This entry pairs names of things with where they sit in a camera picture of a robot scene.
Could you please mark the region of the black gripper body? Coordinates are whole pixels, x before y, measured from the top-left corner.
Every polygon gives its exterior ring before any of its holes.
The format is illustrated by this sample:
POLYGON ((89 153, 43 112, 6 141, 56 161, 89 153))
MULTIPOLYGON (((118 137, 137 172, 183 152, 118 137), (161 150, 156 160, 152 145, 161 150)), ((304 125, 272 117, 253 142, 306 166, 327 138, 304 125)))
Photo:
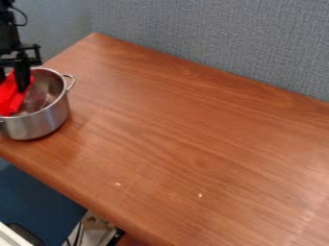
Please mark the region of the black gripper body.
POLYGON ((26 62, 29 66, 42 63, 39 45, 22 43, 14 20, 0 18, 0 67, 13 67, 19 61, 26 62))

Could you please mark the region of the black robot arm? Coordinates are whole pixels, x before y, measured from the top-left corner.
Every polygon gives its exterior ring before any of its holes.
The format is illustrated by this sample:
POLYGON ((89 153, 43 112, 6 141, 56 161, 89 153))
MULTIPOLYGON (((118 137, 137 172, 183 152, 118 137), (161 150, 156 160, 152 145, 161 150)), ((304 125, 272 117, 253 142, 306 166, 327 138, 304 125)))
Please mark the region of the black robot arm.
POLYGON ((27 23, 25 13, 14 7, 15 0, 0 0, 0 83, 5 69, 11 68, 15 89, 23 92, 30 84, 30 67, 42 64, 38 44, 22 43, 17 28, 27 23))

